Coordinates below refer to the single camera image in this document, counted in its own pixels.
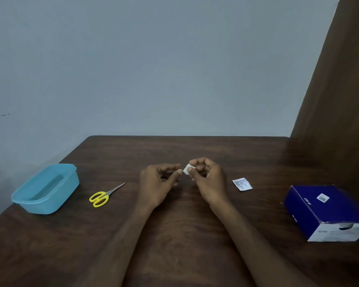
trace white wall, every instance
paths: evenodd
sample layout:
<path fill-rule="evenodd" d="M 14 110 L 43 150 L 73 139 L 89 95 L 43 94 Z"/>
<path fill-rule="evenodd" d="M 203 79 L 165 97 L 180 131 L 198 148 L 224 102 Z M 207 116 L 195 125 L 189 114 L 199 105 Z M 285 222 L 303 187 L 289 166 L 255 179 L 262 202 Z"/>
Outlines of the white wall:
<path fill-rule="evenodd" d="M 89 135 L 289 136 L 338 0 L 0 0 L 0 212 Z"/>

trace scissors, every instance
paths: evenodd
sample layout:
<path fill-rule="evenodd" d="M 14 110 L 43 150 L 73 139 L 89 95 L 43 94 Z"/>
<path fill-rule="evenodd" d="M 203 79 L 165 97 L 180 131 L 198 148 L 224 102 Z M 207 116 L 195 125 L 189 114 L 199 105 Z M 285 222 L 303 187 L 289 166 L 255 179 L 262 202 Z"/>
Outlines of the scissors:
<path fill-rule="evenodd" d="M 100 206 L 102 206 L 102 205 L 104 205 L 105 203 L 108 202 L 109 196 L 112 194 L 113 191 L 119 189 L 125 183 L 117 186 L 116 188 L 113 188 L 112 190 L 108 191 L 107 193 L 105 191 L 99 191 L 98 193 L 93 194 L 89 198 L 89 201 L 93 203 L 93 207 L 100 207 Z"/>

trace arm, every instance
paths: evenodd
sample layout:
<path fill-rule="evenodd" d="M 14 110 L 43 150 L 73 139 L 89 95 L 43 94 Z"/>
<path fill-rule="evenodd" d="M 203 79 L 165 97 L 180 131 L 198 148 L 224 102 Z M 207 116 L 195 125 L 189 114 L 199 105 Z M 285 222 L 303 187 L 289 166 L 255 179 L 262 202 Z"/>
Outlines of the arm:
<path fill-rule="evenodd" d="M 266 238 L 241 215 L 226 195 L 226 175 L 207 158 L 190 161 L 188 169 L 202 197 L 233 239 L 258 287 L 316 287 L 308 277 L 283 258 Z"/>
<path fill-rule="evenodd" d="M 134 248 L 153 209 L 166 197 L 182 174 L 179 164 L 148 166 L 141 171 L 140 190 L 134 209 L 113 235 L 75 287 L 121 286 Z"/>

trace hand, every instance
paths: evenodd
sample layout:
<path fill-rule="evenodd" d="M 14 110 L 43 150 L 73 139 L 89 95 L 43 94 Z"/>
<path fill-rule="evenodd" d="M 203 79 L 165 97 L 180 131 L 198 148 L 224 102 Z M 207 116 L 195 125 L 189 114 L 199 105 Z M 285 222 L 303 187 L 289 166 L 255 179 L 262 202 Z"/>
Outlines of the hand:
<path fill-rule="evenodd" d="M 183 173 L 180 164 L 150 165 L 141 171 L 140 191 L 137 203 L 142 203 L 152 210 L 162 203 L 169 190 L 177 185 Z"/>
<path fill-rule="evenodd" d="M 197 158 L 189 163 L 191 178 L 196 182 L 202 197 L 210 204 L 228 200 L 226 195 L 226 174 L 222 167 L 208 158 Z"/>

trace plastic container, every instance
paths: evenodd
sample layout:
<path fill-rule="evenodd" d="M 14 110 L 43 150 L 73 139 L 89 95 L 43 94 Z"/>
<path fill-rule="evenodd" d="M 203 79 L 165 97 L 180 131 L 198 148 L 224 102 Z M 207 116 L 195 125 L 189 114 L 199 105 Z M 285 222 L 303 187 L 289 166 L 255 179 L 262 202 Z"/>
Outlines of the plastic container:
<path fill-rule="evenodd" d="M 52 164 L 29 179 L 12 194 L 12 201 L 27 212 L 57 211 L 79 185 L 76 166 Z"/>

